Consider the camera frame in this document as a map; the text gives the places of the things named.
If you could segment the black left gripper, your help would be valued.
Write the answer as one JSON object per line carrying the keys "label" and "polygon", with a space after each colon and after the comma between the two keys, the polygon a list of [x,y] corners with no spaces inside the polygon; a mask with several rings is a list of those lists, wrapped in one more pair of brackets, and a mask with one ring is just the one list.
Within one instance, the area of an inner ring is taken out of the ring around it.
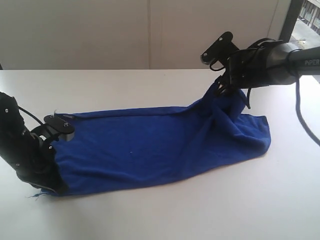
{"label": "black left gripper", "polygon": [[16,132],[14,137],[19,149],[15,163],[17,177],[45,193],[65,194],[69,186],[60,177],[53,147],[27,129]]}

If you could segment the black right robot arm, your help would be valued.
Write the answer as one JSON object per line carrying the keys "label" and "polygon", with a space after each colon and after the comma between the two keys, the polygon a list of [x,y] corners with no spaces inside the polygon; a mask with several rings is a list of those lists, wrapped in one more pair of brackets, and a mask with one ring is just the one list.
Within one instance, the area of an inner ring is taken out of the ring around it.
{"label": "black right robot arm", "polygon": [[299,49],[293,43],[265,42],[231,53],[215,95],[238,89],[291,85],[300,76],[320,74],[320,48]]}

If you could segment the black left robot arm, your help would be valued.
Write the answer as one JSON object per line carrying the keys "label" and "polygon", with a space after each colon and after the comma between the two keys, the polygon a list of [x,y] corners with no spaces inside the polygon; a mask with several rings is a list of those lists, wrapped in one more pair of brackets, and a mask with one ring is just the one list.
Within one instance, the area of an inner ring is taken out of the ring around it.
{"label": "black left robot arm", "polygon": [[75,129],[57,114],[40,121],[13,96],[0,94],[0,156],[17,177],[36,189],[61,195],[69,187],[55,161],[53,141],[70,141]]}

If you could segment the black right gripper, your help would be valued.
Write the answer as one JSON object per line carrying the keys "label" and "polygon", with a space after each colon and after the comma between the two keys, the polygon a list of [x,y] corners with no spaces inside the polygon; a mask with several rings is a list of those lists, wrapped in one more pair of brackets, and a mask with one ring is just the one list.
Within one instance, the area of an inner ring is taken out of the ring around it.
{"label": "black right gripper", "polygon": [[215,81],[215,97],[229,95],[233,90],[266,87],[272,84],[267,58],[271,47],[238,49],[228,47],[223,51],[225,73]]}

